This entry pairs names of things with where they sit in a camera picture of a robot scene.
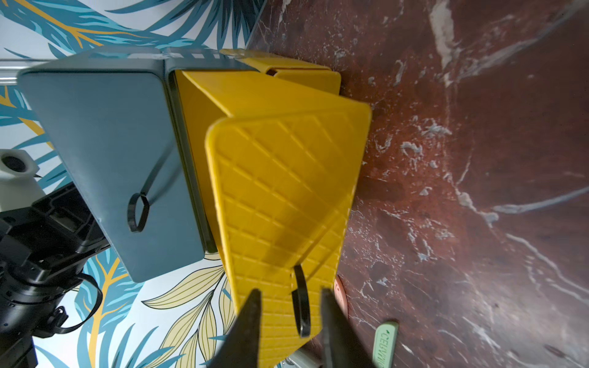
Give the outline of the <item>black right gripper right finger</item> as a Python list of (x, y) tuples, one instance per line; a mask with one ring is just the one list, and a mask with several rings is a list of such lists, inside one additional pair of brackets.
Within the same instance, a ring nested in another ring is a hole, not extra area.
[(331, 289), (321, 291), (323, 367), (374, 367)]

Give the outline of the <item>pink fruit knife left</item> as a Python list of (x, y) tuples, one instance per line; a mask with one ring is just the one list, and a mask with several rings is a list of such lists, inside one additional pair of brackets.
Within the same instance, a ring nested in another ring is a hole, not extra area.
[(343, 315), (348, 318), (348, 299), (341, 277), (337, 275), (334, 279), (334, 297)]

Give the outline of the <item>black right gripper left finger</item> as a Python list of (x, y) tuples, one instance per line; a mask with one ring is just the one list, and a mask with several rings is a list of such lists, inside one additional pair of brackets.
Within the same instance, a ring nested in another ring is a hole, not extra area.
[(262, 293), (251, 291), (220, 351), (211, 360), (211, 368), (259, 366), (262, 317)]

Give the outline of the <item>teal drawer cabinet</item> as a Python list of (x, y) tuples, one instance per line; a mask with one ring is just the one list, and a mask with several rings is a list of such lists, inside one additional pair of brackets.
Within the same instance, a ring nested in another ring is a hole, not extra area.
[(211, 49), (118, 45), (18, 73), (18, 88), (133, 281), (216, 251), (178, 74), (246, 70)]

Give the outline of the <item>green fruit knife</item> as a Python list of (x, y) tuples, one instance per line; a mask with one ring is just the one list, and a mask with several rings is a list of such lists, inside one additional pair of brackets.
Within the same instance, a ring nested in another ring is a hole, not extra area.
[(372, 361), (376, 368), (392, 368), (399, 324), (386, 321), (378, 326), (374, 334)]

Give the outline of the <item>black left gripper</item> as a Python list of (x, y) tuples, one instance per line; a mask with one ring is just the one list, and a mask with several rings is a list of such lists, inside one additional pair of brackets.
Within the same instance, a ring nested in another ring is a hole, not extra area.
[(35, 367), (34, 337), (69, 334), (64, 295), (96, 280), (88, 259), (110, 247), (78, 192), (68, 185), (29, 207), (1, 214), (1, 365)]

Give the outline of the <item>yellow drawer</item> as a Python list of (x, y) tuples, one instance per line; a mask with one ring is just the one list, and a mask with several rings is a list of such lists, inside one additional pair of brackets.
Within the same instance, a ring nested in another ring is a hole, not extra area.
[(199, 191), (236, 311), (262, 297), (258, 366), (321, 331), (371, 125), (325, 66), (225, 50), (228, 66), (175, 74)]

